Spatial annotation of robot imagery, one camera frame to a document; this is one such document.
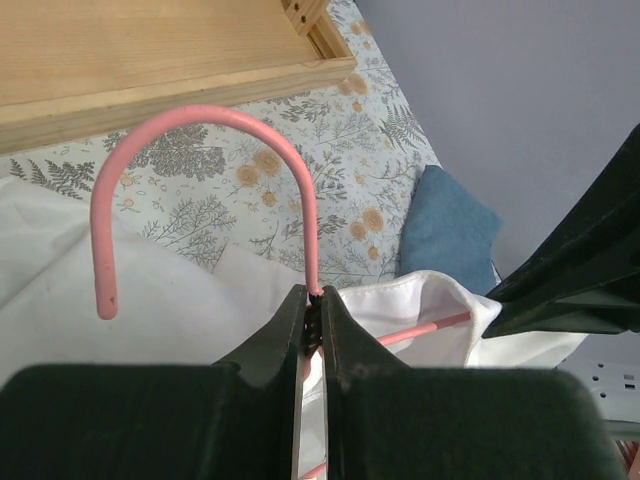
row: bed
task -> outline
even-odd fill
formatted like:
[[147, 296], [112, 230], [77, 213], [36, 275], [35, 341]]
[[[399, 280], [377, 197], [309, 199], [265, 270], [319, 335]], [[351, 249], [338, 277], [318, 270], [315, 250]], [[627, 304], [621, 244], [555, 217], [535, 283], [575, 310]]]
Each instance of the bed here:
[[[355, 3], [333, 0], [329, 11], [357, 57], [355, 72], [336, 87], [237, 108], [301, 152], [318, 199], [321, 281], [341, 288], [394, 276], [412, 190], [437, 159]], [[4, 156], [0, 174], [86, 201], [125, 133]], [[120, 178], [114, 209], [207, 270], [228, 243], [304, 270], [291, 173], [265, 145], [224, 127], [157, 139]]]

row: wooden tray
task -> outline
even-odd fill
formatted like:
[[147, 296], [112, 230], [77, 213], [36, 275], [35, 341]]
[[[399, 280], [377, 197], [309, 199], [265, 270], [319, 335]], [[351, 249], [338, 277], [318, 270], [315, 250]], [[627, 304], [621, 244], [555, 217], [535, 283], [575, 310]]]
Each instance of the wooden tray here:
[[343, 80], [356, 62], [326, 10], [306, 35], [285, 10], [281, 0], [0, 0], [0, 153], [177, 105]]

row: pink hanger hook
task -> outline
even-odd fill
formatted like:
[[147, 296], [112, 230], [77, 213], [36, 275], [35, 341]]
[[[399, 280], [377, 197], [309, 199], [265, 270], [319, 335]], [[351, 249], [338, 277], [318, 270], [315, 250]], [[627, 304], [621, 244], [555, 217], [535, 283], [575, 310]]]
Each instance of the pink hanger hook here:
[[161, 113], [133, 129], [113, 149], [96, 178], [91, 195], [91, 245], [98, 315], [104, 320], [112, 319], [118, 313], [111, 203], [120, 175], [135, 155], [160, 135], [194, 123], [217, 123], [253, 135], [271, 147], [289, 166], [302, 197], [307, 290], [312, 295], [322, 295], [318, 285], [316, 196], [311, 174], [300, 154], [276, 130], [245, 113], [213, 105], [189, 105]]

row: pink wire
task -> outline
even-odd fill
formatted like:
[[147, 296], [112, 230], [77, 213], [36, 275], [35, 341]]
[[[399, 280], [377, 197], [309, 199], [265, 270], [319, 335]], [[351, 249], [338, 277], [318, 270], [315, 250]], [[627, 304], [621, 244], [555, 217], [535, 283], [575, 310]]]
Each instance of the pink wire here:
[[[429, 333], [433, 333], [437, 330], [442, 330], [443, 328], [458, 325], [459, 323], [466, 322], [470, 319], [471, 313], [465, 312], [459, 315], [454, 315], [452, 317], [442, 318], [431, 323], [426, 323], [424, 325], [418, 325], [416, 327], [400, 330], [399, 332], [383, 335], [382, 337], [378, 337], [377, 340], [384, 346], [393, 345], [394, 343], [402, 342], [403, 340], [410, 340], [421, 335], [428, 335]], [[313, 467], [307, 473], [302, 475], [301, 478], [303, 478], [304, 480], [315, 478], [322, 472], [324, 472], [326, 468], [327, 462], [323, 462], [320, 465]]]
[[282, 157], [298, 182], [302, 197], [307, 290], [322, 295], [318, 285], [318, 226], [313, 180], [296, 149], [276, 130], [229, 108], [190, 105], [174, 108], [132, 130], [111, 152], [96, 179], [91, 196], [90, 224], [98, 315], [104, 320], [118, 313], [116, 272], [111, 235], [111, 202], [120, 176], [135, 155], [169, 130], [194, 123], [217, 123], [262, 140]]

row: white fabric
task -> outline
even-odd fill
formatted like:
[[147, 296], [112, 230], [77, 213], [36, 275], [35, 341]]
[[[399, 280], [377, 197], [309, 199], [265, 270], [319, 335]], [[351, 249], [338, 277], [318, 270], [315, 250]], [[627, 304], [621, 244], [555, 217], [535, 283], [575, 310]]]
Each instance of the white fabric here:
[[[95, 311], [88, 205], [18, 180], [0, 180], [0, 386], [52, 362], [211, 364], [264, 325], [303, 275], [227, 246], [213, 275], [114, 219], [120, 311]], [[527, 333], [483, 340], [500, 304], [452, 278], [415, 272], [340, 291], [378, 337], [465, 311], [471, 321], [390, 347], [413, 366], [552, 367], [585, 338]], [[300, 471], [324, 456], [322, 362], [305, 382]]]

